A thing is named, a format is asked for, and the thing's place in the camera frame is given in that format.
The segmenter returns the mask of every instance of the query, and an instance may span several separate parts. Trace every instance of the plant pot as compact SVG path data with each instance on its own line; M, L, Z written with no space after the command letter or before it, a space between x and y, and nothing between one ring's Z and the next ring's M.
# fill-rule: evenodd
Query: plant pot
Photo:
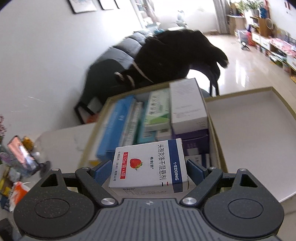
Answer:
M258 9L251 9L251 14L253 17L259 16L259 10Z

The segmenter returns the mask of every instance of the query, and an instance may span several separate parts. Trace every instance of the metal screw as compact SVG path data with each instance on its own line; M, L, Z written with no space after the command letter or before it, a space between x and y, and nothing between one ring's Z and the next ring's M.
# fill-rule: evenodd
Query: metal screw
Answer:
M182 202L186 205L193 205L197 203L197 200L194 197L185 197Z
M106 206L113 205L115 202L115 199L111 197L105 197L101 200L101 203Z

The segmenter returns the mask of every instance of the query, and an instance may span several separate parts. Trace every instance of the drawer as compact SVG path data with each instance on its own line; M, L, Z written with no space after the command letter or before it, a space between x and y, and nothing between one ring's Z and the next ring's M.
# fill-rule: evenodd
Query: drawer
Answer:
M261 37L261 46L263 48L266 48L266 49L270 50L270 42L269 42L269 39L266 39L264 37Z
M252 40L258 44L261 44L261 36L255 33L252 33Z
M296 58L291 55L287 55L287 63L296 71Z

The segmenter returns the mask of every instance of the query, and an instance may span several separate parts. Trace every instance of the phone screen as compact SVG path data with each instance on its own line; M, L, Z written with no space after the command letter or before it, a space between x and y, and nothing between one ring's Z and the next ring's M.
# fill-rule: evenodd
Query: phone screen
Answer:
M24 147L18 136L12 138L12 140L7 144L7 147L26 170L29 172L36 170L38 163Z

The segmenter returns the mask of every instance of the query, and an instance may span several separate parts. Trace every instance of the triangular cutout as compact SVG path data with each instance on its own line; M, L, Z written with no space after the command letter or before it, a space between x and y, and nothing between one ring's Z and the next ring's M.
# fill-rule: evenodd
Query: triangular cutout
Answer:
M242 187L252 187L252 188L258 187L256 185L256 183L254 183L254 181L249 177L248 174L243 174L242 175L240 186L242 186Z
M51 174L41 185L42 188L54 186L57 186L57 175L55 174Z

